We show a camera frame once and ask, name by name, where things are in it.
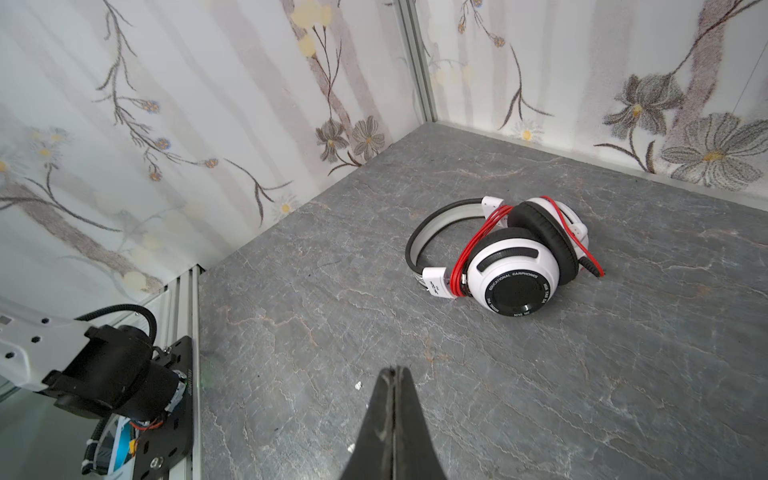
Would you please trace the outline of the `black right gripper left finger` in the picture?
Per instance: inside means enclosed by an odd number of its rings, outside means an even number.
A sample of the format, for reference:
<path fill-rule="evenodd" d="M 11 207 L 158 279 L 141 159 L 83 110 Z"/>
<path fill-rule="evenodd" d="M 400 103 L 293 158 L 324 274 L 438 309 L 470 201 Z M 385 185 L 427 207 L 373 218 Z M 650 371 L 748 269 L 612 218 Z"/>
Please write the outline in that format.
<path fill-rule="evenodd" d="M 395 437 L 396 371 L 380 371 L 355 449 L 341 479 L 392 479 Z"/>

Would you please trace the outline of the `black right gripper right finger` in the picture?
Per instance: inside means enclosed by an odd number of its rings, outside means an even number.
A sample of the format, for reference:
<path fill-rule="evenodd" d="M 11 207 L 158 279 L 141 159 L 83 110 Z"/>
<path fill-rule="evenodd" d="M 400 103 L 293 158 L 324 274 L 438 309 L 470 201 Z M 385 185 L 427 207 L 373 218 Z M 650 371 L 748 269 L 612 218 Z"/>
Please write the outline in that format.
<path fill-rule="evenodd" d="M 446 479 L 432 444 L 413 376 L 406 367 L 395 370 L 394 478 Z"/>

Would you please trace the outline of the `white black headphones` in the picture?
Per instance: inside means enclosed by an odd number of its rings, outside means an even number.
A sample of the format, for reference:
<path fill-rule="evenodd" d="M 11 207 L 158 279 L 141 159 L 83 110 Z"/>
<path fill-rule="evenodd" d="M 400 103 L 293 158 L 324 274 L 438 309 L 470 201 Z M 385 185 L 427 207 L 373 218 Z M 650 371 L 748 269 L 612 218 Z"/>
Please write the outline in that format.
<path fill-rule="evenodd" d="M 437 234 L 471 219 L 484 223 L 454 266 L 417 264 Z M 588 227 L 563 202 L 539 196 L 511 206 L 485 196 L 462 199 L 431 213 L 408 239 L 405 261 L 435 297 L 468 297 L 496 314 L 523 317 L 542 308 L 580 271 L 598 278 L 605 275 L 588 246 Z"/>

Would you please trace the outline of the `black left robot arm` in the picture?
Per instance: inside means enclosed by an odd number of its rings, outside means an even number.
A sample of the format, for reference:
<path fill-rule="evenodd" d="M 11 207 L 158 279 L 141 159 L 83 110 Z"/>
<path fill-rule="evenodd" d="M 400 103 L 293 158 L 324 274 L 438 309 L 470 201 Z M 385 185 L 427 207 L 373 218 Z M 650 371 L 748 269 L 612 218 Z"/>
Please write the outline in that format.
<path fill-rule="evenodd" d="M 163 479 L 193 452 L 196 379 L 192 337 L 160 347 L 158 331 L 141 305 L 66 318 L 3 300 L 1 375 L 96 420 L 82 475 Z"/>

